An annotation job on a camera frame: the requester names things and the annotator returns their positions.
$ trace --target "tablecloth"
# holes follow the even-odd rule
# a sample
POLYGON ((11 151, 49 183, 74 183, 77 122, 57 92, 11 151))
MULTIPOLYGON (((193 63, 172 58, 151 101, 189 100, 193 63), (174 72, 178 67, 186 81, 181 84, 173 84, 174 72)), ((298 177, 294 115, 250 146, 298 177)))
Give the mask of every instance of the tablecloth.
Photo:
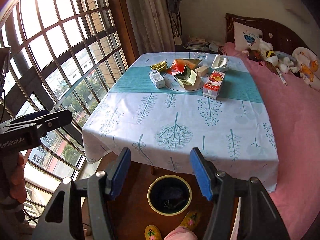
MULTIPOLYGON (((201 64, 211 66, 215 55, 201 64)), ((202 89, 183 89, 164 74, 157 90, 150 65, 193 53, 143 54, 117 81, 83 126, 87 161, 128 147, 132 161, 190 173, 189 154, 198 147, 219 170, 239 179, 257 176, 271 192, 276 188, 278 156, 268 113, 241 59, 228 57, 230 70, 218 100, 202 89)))

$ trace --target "teal stripe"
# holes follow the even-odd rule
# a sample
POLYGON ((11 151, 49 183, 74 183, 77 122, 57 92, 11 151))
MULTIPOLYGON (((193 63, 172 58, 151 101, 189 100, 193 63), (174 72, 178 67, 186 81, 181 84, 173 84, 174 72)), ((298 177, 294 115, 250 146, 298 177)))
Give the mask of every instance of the teal stripe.
MULTIPOLYGON (((167 87, 156 89, 149 78, 150 67, 130 67, 112 86, 109 93, 171 93, 202 95, 202 89, 193 92, 171 90, 167 87)), ((262 98, 250 73, 228 70, 219 97, 262 103, 262 98)))

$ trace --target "metal screw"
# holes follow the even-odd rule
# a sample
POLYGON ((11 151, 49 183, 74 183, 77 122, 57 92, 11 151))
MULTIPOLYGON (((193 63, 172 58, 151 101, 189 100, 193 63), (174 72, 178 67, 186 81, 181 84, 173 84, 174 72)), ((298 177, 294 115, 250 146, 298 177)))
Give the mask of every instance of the metal screw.
POLYGON ((258 182, 259 182, 259 179, 258 179, 257 177, 252 177, 252 178, 250 178, 250 181, 251 181, 252 183, 258 183, 258 182))
POLYGON ((218 177, 224 177, 226 175, 226 173, 224 171, 217 171, 217 176, 218 177))
POLYGON ((62 180, 62 182, 63 182, 64 184, 69 184, 69 183, 71 182, 71 178, 70 178, 70 177, 65 177, 65 178, 62 180))
POLYGON ((96 176, 97 177, 103 177, 106 173, 104 171, 97 171, 96 176))

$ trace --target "brick wall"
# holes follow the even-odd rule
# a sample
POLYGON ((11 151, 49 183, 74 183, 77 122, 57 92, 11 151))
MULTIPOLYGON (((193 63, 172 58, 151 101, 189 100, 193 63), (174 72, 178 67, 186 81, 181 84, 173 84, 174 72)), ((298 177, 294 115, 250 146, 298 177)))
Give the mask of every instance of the brick wall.
MULTIPOLYGON (((89 10, 97 8, 94 0, 87 0, 87 1, 88 1, 88 7, 89 7, 88 9, 89 10)), ((86 11, 84 0, 81 0, 81 5, 82 5, 83 10, 86 11)), ((93 24, 94 24, 94 26, 96 28, 97 33, 99 31, 103 30, 103 25, 102 25, 102 22, 101 22, 99 14, 100 14, 99 12, 95 12, 95 13, 91 14, 92 20, 93 20, 93 24)), ((91 26, 91 23, 90 23, 88 15, 86 15, 86 20, 87 20, 87 23, 89 25, 90 32, 93 35, 93 30, 92 30, 92 26, 91 26)), ((112 49, 111 49, 111 47, 110 47, 110 45, 108 43, 107 37, 104 37, 104 38, 100 39, 100 42, 101 42, 101 45, 102 45, 102 48, 103 48, 103 51, 104 51, 105 55, 110 53, 112 49)), ((93 43, 90 46, 90 48, 93 50, 93 53, 94 53, 97 61, 99 61, 100 59, 102 59, 104 57, 102 55, 100 49, 99 49, 99 46, 98 46, 97 42, 93 43)), ((116 64, 116 61, 115 61, 115 58, 114 58, 113 55, 110 58, 108 58, 108 63, 110 65, 111 71, 112 71, 115 79, 118 80, 120 78, 120 73, 119 73, 118 66, 116 64)), ((110 72, 109 72, 105 62, 100 65, 100 70, 101 70, 101 72, 102 72, 102 74, 103 74, 108 86, 111 88, 113 86, 113 84, 114 84, 114 81, 111 78, 110 72)))

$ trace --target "white pillow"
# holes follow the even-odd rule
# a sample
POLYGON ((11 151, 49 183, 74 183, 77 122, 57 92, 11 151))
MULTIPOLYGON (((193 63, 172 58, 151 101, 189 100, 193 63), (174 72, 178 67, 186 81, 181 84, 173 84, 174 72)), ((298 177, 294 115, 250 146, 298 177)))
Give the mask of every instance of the white pillow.
POLYGON ((262 30, 241 23, 233 22, 235 29, 235 50, 244 51, 247 48, 259 49, 262 30))

